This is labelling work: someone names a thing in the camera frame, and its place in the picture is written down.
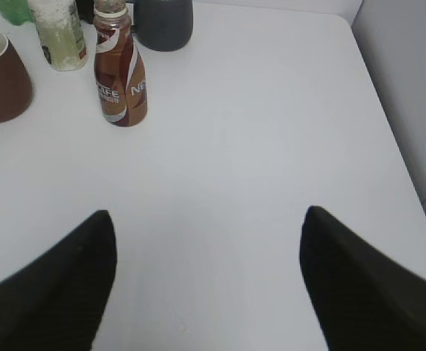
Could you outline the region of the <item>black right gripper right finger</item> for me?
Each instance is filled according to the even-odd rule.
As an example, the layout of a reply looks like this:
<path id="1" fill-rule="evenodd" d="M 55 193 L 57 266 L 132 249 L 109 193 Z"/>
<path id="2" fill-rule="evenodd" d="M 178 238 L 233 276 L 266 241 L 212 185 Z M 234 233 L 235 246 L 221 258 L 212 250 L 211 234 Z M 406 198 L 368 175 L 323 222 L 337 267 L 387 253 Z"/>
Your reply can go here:
<path id="1" fill-rule="evenodd" d="M 329 350 L 426 350 L 426 280 L 320 206 L 304 218 L 299 264 Z"/>

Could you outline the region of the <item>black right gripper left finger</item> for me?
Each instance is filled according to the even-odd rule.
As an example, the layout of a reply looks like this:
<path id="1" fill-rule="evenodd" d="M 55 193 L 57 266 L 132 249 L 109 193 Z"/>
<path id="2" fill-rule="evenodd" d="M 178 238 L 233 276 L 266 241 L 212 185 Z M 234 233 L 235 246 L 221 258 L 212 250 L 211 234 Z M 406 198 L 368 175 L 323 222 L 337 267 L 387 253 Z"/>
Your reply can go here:
<path id="1" fill-rule="evenodd" d="M 0 282 L 0 350 L 91 350 L 117 266 L 110 214 L 94 212 Z"/>

